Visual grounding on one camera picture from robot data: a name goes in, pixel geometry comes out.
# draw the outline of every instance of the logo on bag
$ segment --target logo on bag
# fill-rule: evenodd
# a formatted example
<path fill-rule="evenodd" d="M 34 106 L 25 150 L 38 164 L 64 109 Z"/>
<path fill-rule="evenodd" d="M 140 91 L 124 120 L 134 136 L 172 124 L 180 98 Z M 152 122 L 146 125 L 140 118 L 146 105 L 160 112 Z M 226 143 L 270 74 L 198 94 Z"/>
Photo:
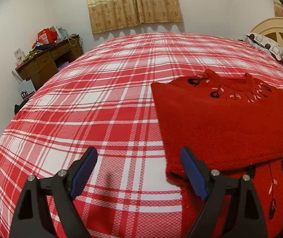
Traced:
<path fill-rule="evenodd" d="M 29 99 L 30 97 L 32 97 L 32 95 L 34 94 L 35 92 L 31 92 L 30 94 L 28 94 L 28 91 L 22 91 L 21 92 L 21 97 L 23 100 L 26 100 L 26 99 Z"/>

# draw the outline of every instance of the beige curtain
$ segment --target beige curtain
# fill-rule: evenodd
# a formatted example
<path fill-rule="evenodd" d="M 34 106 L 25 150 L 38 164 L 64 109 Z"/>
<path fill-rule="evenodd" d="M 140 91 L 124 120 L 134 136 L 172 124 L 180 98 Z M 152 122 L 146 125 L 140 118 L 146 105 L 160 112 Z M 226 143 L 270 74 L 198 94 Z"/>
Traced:
<path fill-rule="evenodd" d="M 87 0 L 92 33 L 142 23 L 182 22 L 178 0 Z"/>
<path fill-rule="evenodd" d="M 283 17 L 283 5 L 279 0 L 274 1 L 275 17 Z"/>

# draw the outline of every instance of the red plaid bedsheet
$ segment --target red plaid bedsheet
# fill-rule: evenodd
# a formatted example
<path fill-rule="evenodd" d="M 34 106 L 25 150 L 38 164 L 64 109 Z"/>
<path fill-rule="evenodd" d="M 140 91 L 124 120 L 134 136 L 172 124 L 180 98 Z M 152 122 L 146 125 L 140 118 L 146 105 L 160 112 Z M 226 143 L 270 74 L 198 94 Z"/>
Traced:
<path fill-rule="evenodd" d="M 9 236 L 28 175 L 53 176 L 95 146 L 98 163 L 74 201 L 91 235 L 180 237 L 181 194 L 165 177 L 150 84 L 206 68 L 231 77 L 249 72 L 283 88 L 282 66 L 264 52 L 240 41 L 174 33 L 107 41 L 51 78 L 0 138 L 0 235 Z M 48 203 L 64 237 L 54 201 Z"/>

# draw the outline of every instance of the desk top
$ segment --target desk top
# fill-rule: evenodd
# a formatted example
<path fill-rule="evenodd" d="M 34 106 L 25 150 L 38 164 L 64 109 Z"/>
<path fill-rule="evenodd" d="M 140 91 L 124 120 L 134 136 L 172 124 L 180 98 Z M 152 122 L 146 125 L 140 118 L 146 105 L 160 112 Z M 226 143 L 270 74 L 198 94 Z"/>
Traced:
<path fill-rule="evenodd" d="M 78 37 L 78 36 L 79 36 L 79 35 L 71 35 L 71 36 L 68 36 L 68 38 L 76 38 L 76 37 Z M 30 62 L 36 60 L 39 56 L 43 55 L 43 54 L 46 53 L 46 52 L 53 51 L 53 50 L 55 50 L 55 49 L 57 49 L 57 48 L 59 48 L 59 47 L 65 45 L 65 44 L 67 44 L 67 43 L 69 43 L 69 40 L 68 40 L 68 39 L 65 39 L 65 40 L 63 40 L 63 41 L 61 41 L 61 42 L 59 42 L 59 43 L 54 43 L 54 44 L 52 44 L 52 46 L 49 47 L 48 49 L 43 50 L 42 52 L 40 52 L 40 53 L 34 55 L 30 60 L 28 60 L 28 61 L 26 61 L 26 62 L 23 62 L 23 63 L 21 63 L 20 65 L 18 65 L 18 66 L 15 68 L 15 70 L 16 70 L 17 72 L 21 72 L 23 68 L 25 68 Z"/>

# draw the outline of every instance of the white wall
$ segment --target white wall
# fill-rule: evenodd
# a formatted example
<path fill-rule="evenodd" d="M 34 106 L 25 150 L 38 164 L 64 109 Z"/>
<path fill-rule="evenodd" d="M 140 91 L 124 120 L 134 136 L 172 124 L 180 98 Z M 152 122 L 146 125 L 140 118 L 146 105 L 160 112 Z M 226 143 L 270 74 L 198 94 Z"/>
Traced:
<path fill-rule="evenodd" d="M 11 71 L 15 69 L 13 52 L 19 47 L 26 54 L 37 33 L 52 26 L 45 0 L 0 0 L 0 136 L 14 116 L 15 103 L 22 99 L 18 83 Z"/>
<path fill-rule="evenodd" d="M 272 0 L 179 0 L 184 23 L 149 24 L 93 35 L 86 0 L 49 0 L 55 24 L 84 40 L 84 51 L 114 37 L 159 31 L 209 34 L 241 39 L 274 16 Z"/>

